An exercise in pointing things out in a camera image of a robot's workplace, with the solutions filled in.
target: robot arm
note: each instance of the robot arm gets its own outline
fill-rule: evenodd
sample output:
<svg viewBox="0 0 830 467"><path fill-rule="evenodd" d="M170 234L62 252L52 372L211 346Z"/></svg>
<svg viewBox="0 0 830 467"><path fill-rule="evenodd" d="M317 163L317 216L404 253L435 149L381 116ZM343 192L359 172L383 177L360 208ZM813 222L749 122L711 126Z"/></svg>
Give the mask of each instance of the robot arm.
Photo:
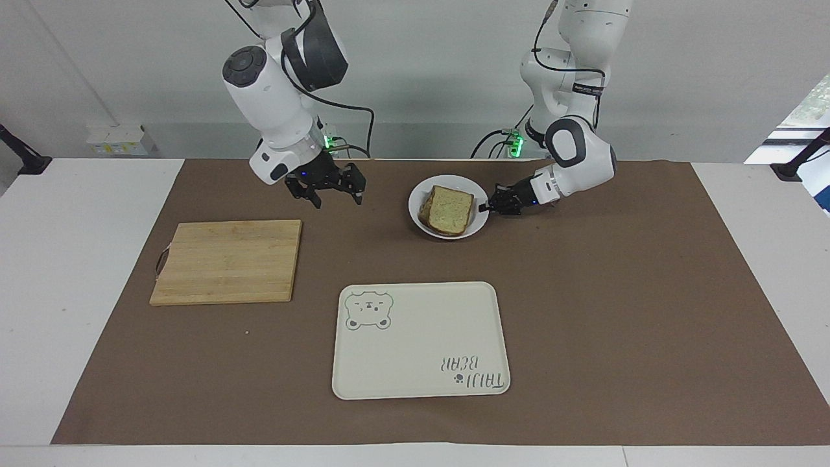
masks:
<svg viewBox="0 0 830 467"><path fill-rule="evenodd" d="M534 97L524 137L538 146L528 148L529 142L525 148L556 163L511 186L497 185L479 210L521 214L524 207L591 189L616 174L613 148L595 133L596 113L632 2L564 0L559 34L571 50L534 48L521 64L522 79ZM543 27L557 3L551 3Z"/></svg>
<svg viewBox="0 0 830 467"><path fill-rule="evenodd" d="M334 86L349 65L319 0L261 0L253 8L265 44L233 52L222 68L225 87L261 133L251 168L267 184L284 180L295 198L308 199L317 208L318 189L344 191L360 204L365 178L354 164L344 170L334 164L310 100L292 84L299 82L307 91ZM283 17L304 13L305 19L297 29L276 36L277 9Z"/></svg>

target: green led light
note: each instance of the green led light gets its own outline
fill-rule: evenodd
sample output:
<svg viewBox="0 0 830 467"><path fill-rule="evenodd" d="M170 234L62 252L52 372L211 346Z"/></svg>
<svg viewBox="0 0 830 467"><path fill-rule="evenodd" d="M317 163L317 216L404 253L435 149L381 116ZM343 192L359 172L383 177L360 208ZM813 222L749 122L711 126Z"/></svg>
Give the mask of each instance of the green led light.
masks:
<svg viewBox="0 0 830 467"><path fill-rule="evenodd" d="M516 140L513 141L513 145L510 148L510 157L521 157L521 148L523 145L525 145L525 138L516 136Z"/></svg>

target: window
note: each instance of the window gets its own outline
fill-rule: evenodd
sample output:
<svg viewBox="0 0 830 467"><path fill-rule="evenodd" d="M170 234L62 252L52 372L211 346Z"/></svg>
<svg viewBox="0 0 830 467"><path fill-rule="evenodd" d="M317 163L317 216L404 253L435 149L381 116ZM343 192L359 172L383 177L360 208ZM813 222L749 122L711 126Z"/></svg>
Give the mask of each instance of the window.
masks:
<svg viewBox="0 0 830 467"><path fill-rule="evenodd" d="M779 128L827 128L830 126L830 75L789 114Z"/></svg>

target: white tray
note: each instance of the white tray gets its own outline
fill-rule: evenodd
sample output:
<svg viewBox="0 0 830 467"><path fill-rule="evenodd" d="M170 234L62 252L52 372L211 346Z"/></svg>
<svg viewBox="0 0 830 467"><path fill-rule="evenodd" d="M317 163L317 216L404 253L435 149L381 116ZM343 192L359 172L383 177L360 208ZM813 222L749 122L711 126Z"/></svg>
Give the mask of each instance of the white tray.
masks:
<svg viewBox="0 0 830 467"><path fill-rule="evenodd" d="M510 368L496 290L481 282L348 286L331 387L347 401L504 393Z"/></svg>

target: cutting board handle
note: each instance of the cutting board handle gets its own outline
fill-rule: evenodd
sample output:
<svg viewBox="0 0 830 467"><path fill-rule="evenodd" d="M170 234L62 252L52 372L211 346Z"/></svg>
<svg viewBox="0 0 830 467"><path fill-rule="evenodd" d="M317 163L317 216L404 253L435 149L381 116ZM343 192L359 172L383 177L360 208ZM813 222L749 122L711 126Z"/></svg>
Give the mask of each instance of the cutting board handle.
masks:
<svg viewBox="0 0 830 467"><path fill-rule="evenodd" d="M161 275L161 272L164 270L164 265L167 264L167 258L169 256L170 256L170 245L168 245L167 248L165 248L164 251L159 254L159 259L156 261L156 267L155 267L156 281L159 280L159 276Z"/></svg>

